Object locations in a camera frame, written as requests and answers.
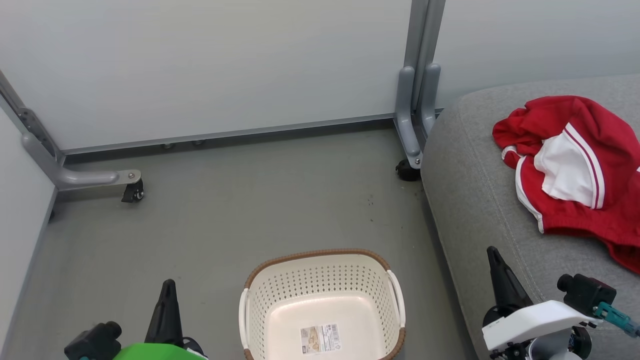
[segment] white wall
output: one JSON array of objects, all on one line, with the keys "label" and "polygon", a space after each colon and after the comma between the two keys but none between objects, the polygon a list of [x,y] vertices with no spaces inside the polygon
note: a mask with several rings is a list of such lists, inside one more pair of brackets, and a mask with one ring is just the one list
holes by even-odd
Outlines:
[{"label": "white wall", "polygon": [[20,138],[0,109],[0,353],[54,191]]},{"label": "white wall", "polygon": [[4,0],[0,69],[61,149],[394,112],[411,0]]},{"label": "white wall", "polygon": [[447,0],[436,106],[496,85],[640,72],[635,0]]}]

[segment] gray fabric upholstery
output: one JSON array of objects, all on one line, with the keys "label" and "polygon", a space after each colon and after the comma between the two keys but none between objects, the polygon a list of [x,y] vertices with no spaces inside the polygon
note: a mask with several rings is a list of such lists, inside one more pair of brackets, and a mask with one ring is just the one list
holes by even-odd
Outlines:
[{"label": "gray fabric upholstery", "polygon": [[[439,116],[424,149],[422,181],[460,306],[480,359],[481,326],[493,299],[486,248],[496,246],[534,302],[562,300],[562,274],[581,273],[618,289],[614,305],[640,321],[640,275],[614,262],[599,241],[543,235],[515,194],[514,170],[500,158],[493,125],[525,102],[580,95],[626,120],[640,135],[640,74],[502,86],[462,97]],[[609,325],[590,329],[590,359],[640,359],[640,339]]]}]

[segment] red fabric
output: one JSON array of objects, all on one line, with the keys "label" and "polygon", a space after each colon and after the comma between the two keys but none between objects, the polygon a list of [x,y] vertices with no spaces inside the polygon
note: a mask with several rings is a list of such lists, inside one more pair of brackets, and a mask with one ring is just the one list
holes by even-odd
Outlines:
[{"label": "red fabric", "polygon": [[[604,203],[591,209],[579,202],[554,199],[542,190],[544,173],[533,156],[542,140],[557,136],[571,124],[595,153],[604,177]],[[493,128],[495,142],[513,145],[504,162],[520,171],[529,202],[543,215],[545,233],[594,236],[607,244],[611,256],[640,274],[640,143],[631,127],[596,102],[577,96],[542,97],[527,102]]]}]

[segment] red and white clothing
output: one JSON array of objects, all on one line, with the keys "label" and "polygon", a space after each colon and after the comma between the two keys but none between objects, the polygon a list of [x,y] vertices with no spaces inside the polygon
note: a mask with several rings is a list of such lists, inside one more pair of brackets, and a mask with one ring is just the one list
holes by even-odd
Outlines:
[{"label": "red and white clothing", "polygon": [[594,236],[640,274],[640,143],[596,102],[541,97],[493,127],[541,233]]}]

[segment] brown basket rim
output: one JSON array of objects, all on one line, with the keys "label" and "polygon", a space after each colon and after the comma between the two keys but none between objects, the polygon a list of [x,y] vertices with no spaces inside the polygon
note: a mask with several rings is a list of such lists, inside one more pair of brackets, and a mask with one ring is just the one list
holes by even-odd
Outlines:
[{"label": "brown basket rim", "polygon": [[[263,262],[262,264],[258,265],[257,268],[253,269],[253,271],[249,275],[249,278],[247,278],[246,282],[244,283],[244,288],[245,289],[250,288],[251,283],[253,282],[255,277],[258,275],[258,273],[271,265],[285,263],[286,261],[291,261],[291,260],[314,258],[316,256],[325,256],[325,255],[365,255],[379,262],[380,265],[382,265],[382,267],[385,269],[385,271],[391,270],[389,263],[387,263],[387,261],[384,260],[382,256],[370,250],[366,250],[366,249],[315,250],[315,251],[299,252],[297,254],[282,256],[280,258],[275,258],[275,259],[271,259]],[[394,346],[394,348],[391,350],[389,354],[387,354],[385,357],[383,357],[380,360],[392,360],[394,357],[396,357],[396,355],[398,355],[398,353],[402,349],[405,337],[406,337],[406,329],[404,327],[401,327],[398,334],[398,341],[396,345]],[[244,357],[246,358],[246,360],[254,360],[253,355],[251,354],[251,350],[247,348],[244,350]]]}]

